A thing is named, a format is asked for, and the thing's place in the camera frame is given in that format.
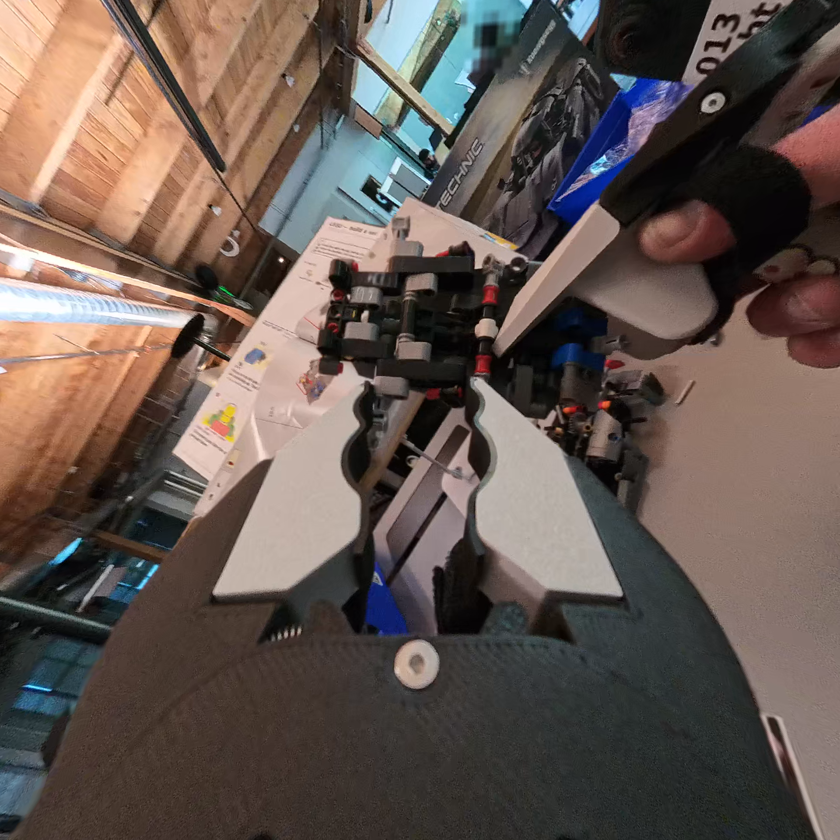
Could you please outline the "dark lego set box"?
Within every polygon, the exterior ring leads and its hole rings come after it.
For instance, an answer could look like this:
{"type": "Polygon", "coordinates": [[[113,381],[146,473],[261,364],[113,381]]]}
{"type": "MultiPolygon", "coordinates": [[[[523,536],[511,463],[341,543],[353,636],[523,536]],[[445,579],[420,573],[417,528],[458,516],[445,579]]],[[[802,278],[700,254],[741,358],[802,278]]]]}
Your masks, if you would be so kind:
{"type": "Polygon", "coordinates": [[[534,3],[423,202],[544,256],[567,228],[549,204],[618,92],[560,12],[534,3]]]}

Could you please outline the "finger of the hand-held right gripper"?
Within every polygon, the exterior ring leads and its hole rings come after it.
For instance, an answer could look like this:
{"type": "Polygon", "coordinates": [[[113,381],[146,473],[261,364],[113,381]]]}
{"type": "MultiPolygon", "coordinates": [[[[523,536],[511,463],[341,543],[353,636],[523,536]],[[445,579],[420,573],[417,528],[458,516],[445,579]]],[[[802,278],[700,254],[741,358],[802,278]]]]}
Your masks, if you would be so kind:
{"type": "Polygon", "coordinates": [[[554,309],[565,290],[606,250],[621,230],[620,223],[599,203],[592,204],[584,212],[514,297],[493,344],[496,357],[512,350],[554,309]]]}

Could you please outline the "black disc on pole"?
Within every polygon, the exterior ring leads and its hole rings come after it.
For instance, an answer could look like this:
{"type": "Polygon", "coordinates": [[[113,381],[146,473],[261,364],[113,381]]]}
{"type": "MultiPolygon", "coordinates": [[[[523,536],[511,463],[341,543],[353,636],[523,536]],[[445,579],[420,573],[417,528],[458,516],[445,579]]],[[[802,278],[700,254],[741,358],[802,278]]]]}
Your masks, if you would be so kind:
{"type": "Polygon", "coordinates": [[[221,361],[229,362],[230,355],[221,351],[218,347],[206,341],[205,333],[206,320],[204,315],[196,314],[184,325],[171,346],[170,358],[181,360],[193,347],[198,347],[221,361]]]}

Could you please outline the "person's right hand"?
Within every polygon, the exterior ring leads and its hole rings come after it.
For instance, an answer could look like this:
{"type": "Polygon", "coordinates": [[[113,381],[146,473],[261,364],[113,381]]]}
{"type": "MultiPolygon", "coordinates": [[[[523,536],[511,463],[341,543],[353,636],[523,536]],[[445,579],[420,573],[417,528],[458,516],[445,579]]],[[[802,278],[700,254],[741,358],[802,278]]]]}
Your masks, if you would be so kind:
{"type": "MultiPolygon", "coordinates": [[[[838,204],[838,107],[784,138],[775,150],[804,177],[814,212],[838,204]]],[[[665,264],[700,263],[726,253],[735,242],[724,217],[698,201],[649,219],[639,233],[645,255],[665,264]]],[[[747,317],[757,333],[784,339],[793,361],[816,369],[838,367],[837,276],[802,276],[770,285],[752,298],[747,317]]]]}

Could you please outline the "lego sticker sheet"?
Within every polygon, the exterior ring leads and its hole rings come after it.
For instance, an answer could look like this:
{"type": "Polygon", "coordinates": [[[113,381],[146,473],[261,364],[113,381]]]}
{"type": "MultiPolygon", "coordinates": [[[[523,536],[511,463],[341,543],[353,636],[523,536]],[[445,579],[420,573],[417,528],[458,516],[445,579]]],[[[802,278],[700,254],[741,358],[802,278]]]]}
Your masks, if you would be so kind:
{"type": "Polygon", "coordinates": [[[815,808],[801,764],[794,750],[793,741],[784,724],[784,720],[779,716],[763,711],[760,713],[760,718],[785,789],[796,799],[815,838],[826,839],[820,816],[815,808]]]}

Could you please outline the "white printed instruction sheet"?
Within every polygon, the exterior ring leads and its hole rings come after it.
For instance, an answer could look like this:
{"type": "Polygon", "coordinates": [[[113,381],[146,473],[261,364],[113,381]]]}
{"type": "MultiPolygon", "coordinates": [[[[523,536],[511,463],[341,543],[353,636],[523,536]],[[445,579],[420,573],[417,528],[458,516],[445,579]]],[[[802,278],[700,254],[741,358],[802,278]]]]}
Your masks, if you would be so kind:
{"type": "Polygon", "coordinates": [[[254,417],[256,399],[270,356],[291,337],[299,318],[311,308],[328,306],[330,263],[342,259],[362,270],[384,270],[392,245],[388,228],[329,217],[304,248],[175,447],[175,456],[208,480],[199,512],[209,511],[276,453],[266,451],[254,417]]]}

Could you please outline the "blue bin with tag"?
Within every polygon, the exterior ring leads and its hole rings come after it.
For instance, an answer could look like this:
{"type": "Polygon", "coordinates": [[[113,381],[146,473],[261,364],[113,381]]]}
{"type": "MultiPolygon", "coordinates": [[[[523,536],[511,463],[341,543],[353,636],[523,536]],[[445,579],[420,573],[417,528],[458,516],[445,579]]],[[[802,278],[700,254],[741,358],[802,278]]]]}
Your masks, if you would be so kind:
{"type": "Polygon", "coordinates": [[[693,87],[679,81],[636,79],[627,91],[619,91],[549,202],[548,210],[574,225],[693,87]]]}

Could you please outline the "black lego subassembly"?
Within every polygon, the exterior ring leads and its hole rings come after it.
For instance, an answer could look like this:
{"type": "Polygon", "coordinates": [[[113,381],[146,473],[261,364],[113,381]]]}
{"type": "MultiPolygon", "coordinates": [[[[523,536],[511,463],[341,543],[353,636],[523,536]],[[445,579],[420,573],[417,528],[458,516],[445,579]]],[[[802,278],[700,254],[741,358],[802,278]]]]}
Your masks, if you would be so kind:
{"type": "Polygon", "coordinates": [[[467,241],[433,254],[410,235],[411,218],[395,217],[383,270],[331,262],[317,370],[335,376],[353,367],[379,396],[416,390],[458,405],[471,377],[490,378],[494,343],[529,262],[488,255],[479,264],[467,241]]]}

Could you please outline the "silver ventilation duct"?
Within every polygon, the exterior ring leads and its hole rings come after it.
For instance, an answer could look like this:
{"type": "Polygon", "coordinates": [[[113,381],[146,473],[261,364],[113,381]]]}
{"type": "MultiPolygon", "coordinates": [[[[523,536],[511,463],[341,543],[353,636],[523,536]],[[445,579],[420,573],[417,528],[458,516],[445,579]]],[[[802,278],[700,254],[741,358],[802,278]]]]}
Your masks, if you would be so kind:
{"type": "Polygon", "coordinates": [[[1,322],[183,329],[198,312],[22,280],[1,281],[1,322]]]}

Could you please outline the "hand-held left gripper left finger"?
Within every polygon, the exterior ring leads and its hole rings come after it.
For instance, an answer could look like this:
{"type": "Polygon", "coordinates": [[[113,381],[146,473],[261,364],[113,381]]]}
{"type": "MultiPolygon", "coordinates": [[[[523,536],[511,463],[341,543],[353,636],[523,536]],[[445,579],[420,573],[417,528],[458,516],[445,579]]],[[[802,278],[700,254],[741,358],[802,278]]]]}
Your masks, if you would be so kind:
{"type": "Polygon", "coordinates": [[[273,458],[213,588],[217,602],[346,604],[364,598],[371,383],[357,384],[273,458]]]}

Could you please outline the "black ceiling rail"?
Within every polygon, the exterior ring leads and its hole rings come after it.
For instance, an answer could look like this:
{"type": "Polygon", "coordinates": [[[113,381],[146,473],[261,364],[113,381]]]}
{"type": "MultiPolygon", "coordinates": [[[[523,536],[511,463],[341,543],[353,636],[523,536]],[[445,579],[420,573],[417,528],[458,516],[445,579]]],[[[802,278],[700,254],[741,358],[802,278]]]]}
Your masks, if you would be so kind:
{"type": "Polygon", "coordinates": [[[101,1],[101,5],[148,71],[188,137],[197,145],[205,160],[210,164],[212,171],[219,175],[225,173],[227,165],[222,155],[210,139],[205,126],[134,5],[129,1],[101,1]]]}

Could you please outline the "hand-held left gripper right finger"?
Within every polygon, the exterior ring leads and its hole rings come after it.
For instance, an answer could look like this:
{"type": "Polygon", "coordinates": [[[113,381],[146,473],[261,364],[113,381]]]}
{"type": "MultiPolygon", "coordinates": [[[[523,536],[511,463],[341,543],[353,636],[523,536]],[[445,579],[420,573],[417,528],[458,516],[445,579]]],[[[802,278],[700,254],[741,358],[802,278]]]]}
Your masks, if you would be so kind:
{"type": "Polygon", "coordinates": [[[466,540],[479,557],[480,590],[522,607],[619,602],[623,588],[567,455],[487,381],[471,379],[466,397],[479,478],[466,540]]]}

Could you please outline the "grey orange lego car model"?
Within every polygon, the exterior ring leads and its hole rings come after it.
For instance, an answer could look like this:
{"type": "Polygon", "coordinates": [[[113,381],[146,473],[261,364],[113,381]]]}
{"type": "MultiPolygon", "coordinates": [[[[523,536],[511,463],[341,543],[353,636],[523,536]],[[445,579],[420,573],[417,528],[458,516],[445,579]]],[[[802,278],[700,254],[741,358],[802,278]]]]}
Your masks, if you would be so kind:
{"type": "Polygon", "coordinates": [[[649,459],[634,435],[664,403],[665,390],[653,373],[613,358],[623,344],[602,310],[572,298],[500,360],[493,382],[636,514],[649,459]]]}

